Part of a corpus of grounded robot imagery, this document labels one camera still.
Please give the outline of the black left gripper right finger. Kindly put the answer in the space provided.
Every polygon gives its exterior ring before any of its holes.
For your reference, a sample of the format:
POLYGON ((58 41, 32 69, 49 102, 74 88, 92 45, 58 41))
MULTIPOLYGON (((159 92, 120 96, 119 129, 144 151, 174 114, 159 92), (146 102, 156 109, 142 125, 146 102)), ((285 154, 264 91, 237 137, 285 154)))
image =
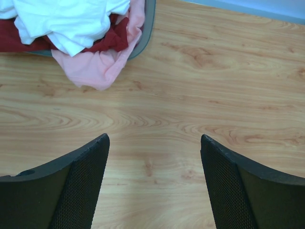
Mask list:
POLYGON ((255 162, 207 135, 201 160, 218 229, 303 229, 305 179, 255 162))

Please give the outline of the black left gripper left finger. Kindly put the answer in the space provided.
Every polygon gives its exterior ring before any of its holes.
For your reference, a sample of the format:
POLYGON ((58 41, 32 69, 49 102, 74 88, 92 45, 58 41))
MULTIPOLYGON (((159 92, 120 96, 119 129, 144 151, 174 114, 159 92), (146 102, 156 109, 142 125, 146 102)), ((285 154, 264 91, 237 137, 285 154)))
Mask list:
POLYGON ((1 228, 91 228, 109 148, 103 134, 48 163, 2 176, 1 228))

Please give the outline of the white t-shirt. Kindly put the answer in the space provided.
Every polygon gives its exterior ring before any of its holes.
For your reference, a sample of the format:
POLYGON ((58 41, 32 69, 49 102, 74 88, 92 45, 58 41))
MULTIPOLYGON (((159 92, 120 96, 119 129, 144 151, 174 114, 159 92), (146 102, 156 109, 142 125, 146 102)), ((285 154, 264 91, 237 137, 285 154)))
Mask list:
POLYGON ((55 49, 71 57, 83 50, 106 50, 127 43, 128 0, 2 0, 0 50, 30 52, 55 49))

